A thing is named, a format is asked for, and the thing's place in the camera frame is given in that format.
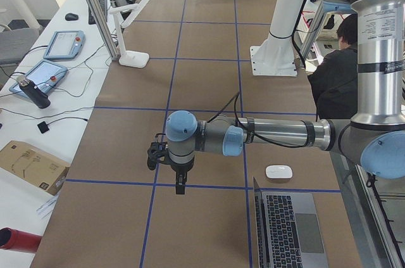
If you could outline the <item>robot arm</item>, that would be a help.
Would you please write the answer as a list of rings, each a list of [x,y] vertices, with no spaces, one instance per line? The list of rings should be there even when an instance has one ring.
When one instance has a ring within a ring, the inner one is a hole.
[[[404,0],[325,0],[349,3],[358,14],[358,109],[350,120],[317,122],[218,117],[198,121],[187,111],[166,121],[165,153],[185,192],[197,151],[237,156],[244,144],[261,141],[286,147],[334,151],[386,179],[404,176]]]

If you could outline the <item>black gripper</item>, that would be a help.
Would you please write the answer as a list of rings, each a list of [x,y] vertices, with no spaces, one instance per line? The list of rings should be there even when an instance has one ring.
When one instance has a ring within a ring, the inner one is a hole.
[[[169,153],[169,158],[171,160],[171,168],[176,173],[176,185],[175,191],[177,195],[185,194],[185,184],[187,182],[187,173],[194,166],[194,154],[189,153],[185,156],[175,155],[174,153]]]

